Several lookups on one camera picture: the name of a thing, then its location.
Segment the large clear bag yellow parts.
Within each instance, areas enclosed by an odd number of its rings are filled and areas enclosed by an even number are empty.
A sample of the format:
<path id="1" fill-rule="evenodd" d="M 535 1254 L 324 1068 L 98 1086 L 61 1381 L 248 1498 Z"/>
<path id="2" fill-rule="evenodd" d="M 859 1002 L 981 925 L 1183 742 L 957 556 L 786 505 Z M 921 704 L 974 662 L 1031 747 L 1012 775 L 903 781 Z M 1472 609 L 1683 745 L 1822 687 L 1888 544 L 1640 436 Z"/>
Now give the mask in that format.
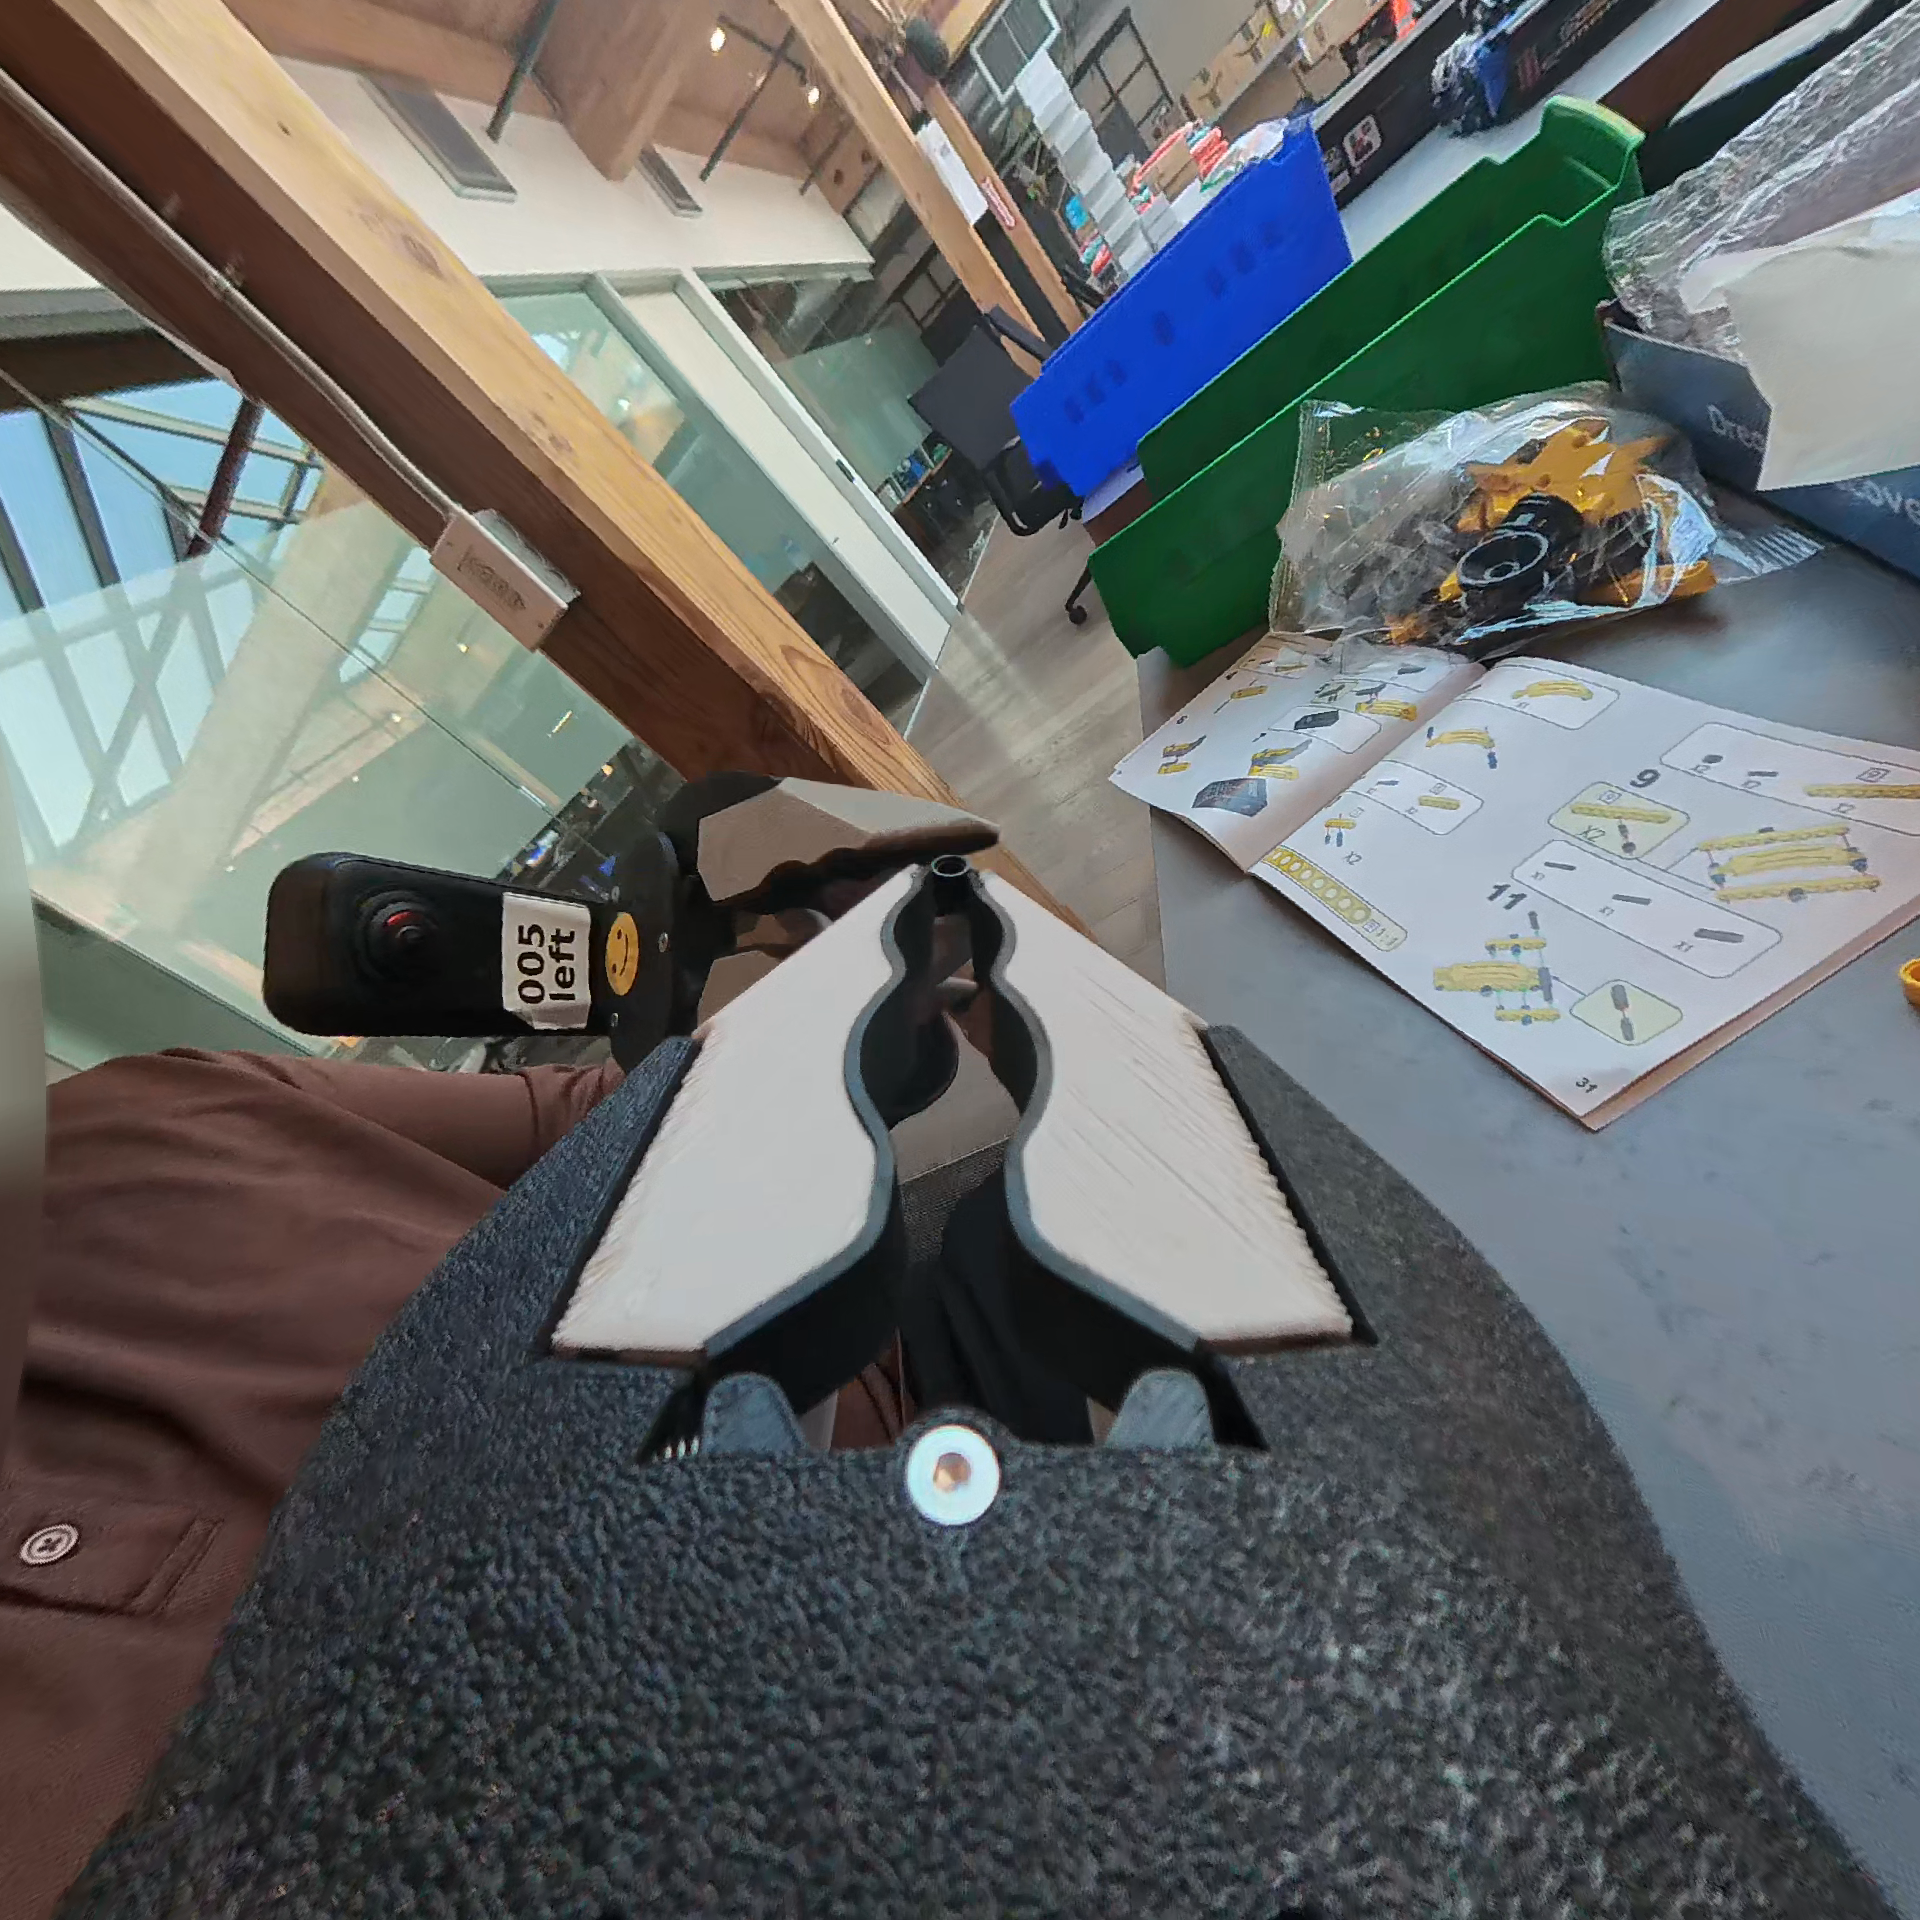
<path id="1" fill-rule="evenodd" d="M 1490 662 L 1824 543 L 1721 499 L 1688 436 L 1579 381 L 1459 412 L 1306 401 L 1268 631 Z"/>

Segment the white instruction booklet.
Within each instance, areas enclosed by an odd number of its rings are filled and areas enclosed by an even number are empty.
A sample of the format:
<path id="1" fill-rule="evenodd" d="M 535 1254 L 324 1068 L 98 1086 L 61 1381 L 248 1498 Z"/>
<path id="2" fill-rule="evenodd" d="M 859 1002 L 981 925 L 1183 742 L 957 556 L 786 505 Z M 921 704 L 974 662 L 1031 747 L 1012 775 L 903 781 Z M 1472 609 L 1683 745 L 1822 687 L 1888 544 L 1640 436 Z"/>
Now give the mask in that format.
<path id="1" fill-rule="evenodd" d="M 1914 922 L 1914 751 L 1272 633 L 1111 772 L 1589 1130 Z"/>

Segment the grey desk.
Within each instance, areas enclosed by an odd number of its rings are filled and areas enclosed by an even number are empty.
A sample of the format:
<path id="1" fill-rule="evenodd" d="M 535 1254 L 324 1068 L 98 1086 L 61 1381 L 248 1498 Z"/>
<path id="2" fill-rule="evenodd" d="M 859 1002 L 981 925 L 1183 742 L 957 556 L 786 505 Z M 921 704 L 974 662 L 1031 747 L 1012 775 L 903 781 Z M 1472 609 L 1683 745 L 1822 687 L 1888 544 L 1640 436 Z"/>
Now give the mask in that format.
<path id="1" fill-rule="evenodd" d="M 1843 548 L 1517 655 L 1914 751 L 1914 582 Z M 1152 832 L 1173 995 L 1543 1324 L 1764 1733 L 1914 1913 L 1914 922 L 1589 1130 L 1192 828 Z"/>

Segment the green plastic bin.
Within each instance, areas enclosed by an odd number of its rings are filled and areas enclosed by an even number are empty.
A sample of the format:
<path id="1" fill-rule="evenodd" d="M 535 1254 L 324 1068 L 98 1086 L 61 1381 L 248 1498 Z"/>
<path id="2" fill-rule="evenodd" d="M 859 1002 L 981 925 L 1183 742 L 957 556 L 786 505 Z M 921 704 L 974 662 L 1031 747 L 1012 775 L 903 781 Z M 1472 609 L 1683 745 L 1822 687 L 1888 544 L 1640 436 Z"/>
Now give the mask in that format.
<path id="1" fill-rule="evenodd" d="M 1523 146 L 1470 166 L 1149 429 L 1149 503 L 1090 560 L 1121 644 L 1186 665 L 1268 625 L 1310 401 L 1450 416 L 1601 380 L 1599 242 L 1642 193 L 1642 141 L 1552 96 Z"/>

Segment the white junction box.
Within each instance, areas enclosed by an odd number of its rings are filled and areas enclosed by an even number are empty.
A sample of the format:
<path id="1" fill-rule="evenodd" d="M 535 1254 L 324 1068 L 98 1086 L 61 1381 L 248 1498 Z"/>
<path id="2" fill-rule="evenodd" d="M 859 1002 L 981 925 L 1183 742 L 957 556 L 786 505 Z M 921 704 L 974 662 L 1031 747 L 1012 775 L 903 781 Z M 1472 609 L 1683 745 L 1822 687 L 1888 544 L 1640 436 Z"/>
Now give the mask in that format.
<path id="1" fill-rule="evenodd" d="M 493 509 L 453 508 L 428 550 L 428 564 L 526 651 L 544 651 L 580 598 L 577 586 Z"/>

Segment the wooden ceiling beam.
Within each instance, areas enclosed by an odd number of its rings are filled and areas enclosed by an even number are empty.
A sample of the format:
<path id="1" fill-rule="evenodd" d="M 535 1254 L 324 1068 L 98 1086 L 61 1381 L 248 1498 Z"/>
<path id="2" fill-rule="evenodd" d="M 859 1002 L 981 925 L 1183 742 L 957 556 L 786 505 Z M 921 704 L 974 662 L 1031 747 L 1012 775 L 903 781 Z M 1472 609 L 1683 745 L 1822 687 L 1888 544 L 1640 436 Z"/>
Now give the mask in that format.
<path id="1" fill-rule="evenodd" d="M 962 798 L 223 4 L 4 4 L 4 203 L 421 544 L 497 511 L 538 649 L 676 772 Z"/>

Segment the person's torso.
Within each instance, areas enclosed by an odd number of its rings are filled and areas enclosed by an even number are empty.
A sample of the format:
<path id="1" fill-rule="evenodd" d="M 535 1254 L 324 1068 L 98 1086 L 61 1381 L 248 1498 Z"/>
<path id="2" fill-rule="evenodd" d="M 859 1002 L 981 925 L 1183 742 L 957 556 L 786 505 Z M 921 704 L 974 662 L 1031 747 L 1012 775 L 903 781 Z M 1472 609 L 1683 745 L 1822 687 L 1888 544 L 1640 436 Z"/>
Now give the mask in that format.
<path id="1" fill-rule="evenodd" d="M 497 1195 L 44 1182 L 4 1469 L 4 1914 L 49 1914 L 138 1799 L 327 1413 Z"/>

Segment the person's left forearm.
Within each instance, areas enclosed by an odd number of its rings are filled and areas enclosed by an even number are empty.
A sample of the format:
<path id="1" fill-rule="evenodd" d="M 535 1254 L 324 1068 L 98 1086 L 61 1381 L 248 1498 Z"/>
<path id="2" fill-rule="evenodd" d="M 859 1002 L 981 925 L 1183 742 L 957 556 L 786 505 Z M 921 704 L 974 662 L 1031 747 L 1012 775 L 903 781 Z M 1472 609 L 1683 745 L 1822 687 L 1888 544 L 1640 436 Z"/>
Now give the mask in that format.
<path id="1" fill-rule="evenodd" d="M 176 1048 L 117 1057 L 56 1084 L 46 1156 L 83 1142 L 139 1163 L 371 1163 L 427 1155 L 510 1187 L 601 1100 L 624 1068 L 535 1066 L 433 1073 L 243 1050 Z"/>

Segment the black office chair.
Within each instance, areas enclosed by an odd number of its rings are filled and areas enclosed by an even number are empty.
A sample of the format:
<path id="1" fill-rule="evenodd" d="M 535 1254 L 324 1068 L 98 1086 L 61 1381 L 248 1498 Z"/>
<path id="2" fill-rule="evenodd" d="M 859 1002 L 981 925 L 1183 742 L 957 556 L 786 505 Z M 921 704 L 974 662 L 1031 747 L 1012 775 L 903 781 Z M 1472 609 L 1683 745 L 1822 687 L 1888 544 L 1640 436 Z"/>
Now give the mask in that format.
<path id="1" fill-rule="evenodd" d="M 1031 538 L 1049 524 L 1080 522 L 1082 499 L 1045 479 L 1016 431 L 1013 401 L 1047 359 L 1045 342 L 999 306 L 979 314 L 967 339 L 912 395 L 926 429 L 981 480 L 994 517 Z"/>

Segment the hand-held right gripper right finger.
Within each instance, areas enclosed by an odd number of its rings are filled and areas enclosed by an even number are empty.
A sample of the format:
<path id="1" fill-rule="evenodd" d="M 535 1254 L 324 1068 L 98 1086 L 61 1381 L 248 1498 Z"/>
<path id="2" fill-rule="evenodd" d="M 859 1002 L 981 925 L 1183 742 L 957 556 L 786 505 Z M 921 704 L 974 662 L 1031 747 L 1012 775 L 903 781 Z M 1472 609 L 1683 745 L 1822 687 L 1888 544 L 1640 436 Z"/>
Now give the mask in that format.
<path id="1" fill-rule="evenodd" d="M 999 877 L 970 877 L 1005 1149 L 1013 1317 L 1119 1411 L 1154 1370 L 1232 1407 L 1223 1363 L 1343 1348 L 1355 1316 L 1183 1002 Z"/>

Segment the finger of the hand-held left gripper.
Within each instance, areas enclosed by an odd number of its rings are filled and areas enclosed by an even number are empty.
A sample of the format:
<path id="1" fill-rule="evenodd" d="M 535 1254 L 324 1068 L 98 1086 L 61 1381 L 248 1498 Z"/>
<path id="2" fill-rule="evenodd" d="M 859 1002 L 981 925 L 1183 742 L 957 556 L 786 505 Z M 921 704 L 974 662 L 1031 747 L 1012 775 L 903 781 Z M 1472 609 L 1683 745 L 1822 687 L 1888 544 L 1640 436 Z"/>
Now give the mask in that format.
<path id="1" fill-rule="evenodd" d="M 697 873 L 697 1010 L 716 1015 L 805 948 L 897 867 L 774 867 L 755 880 Z"/>
<path id="2" fill-rule="evenodd" d="M 702 818 L 697 877 L 714 903 L 784 903 L 998 843 L 998 825 L 952 804 L 786 777 Z"/>

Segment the blue plastic bin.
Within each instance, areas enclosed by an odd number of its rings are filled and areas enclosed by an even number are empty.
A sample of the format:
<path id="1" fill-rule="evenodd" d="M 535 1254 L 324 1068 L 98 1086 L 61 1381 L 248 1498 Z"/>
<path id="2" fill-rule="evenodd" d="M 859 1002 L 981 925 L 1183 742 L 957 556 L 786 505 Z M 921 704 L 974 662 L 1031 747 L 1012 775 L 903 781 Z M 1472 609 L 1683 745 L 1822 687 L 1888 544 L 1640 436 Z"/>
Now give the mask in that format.
<path id="1" fill-rule="evenodd" d="M 1079 498 L 1350 263 L 1320 141 L 1286 121 L 1012 401 L 1023 453 Z"/>

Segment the glass railing panel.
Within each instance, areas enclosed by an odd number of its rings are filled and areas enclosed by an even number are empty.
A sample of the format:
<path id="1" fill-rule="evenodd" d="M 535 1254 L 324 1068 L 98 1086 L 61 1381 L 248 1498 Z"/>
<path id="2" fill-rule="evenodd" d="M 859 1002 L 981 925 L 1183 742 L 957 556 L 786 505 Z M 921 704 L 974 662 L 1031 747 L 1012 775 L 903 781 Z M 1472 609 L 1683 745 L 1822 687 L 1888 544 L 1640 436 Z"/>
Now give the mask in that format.
<path id="1" fill-rule="evenodd" d="M 263 403 L 138 321 L 4 321 L 4 775 L 49 1075 L 337 1050 L 260 998 L 276 873 L 600 894 L 685 781 Z"/>

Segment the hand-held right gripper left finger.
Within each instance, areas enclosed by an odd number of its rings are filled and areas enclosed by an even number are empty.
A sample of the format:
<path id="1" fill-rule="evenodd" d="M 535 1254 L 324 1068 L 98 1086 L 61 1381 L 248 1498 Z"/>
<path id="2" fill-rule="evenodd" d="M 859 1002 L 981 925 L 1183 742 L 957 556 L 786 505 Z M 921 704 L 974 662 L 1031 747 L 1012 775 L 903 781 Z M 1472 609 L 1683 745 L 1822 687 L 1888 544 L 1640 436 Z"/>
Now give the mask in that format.
<path id="1" fill-rule="evenodd" d="M 550 1351 L 772 1381 L 810 1449 L 896 1323 L 894 1126 L 939 1093 L 936 899 L 903 870 L 711 1016 Z"/>

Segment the white wrapping paper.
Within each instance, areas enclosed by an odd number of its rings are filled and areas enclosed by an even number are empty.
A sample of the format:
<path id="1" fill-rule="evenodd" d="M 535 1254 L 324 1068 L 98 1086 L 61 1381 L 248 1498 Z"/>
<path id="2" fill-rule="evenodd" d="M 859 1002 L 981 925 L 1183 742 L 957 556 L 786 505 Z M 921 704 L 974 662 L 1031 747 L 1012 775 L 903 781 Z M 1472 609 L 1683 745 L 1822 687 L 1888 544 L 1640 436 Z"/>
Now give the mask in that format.
<path id="1" fill-rule="evenodd" d="M 1918 465 L 1918 193 L 1755 249 L 1722 287 L 1765 492 Z"/>

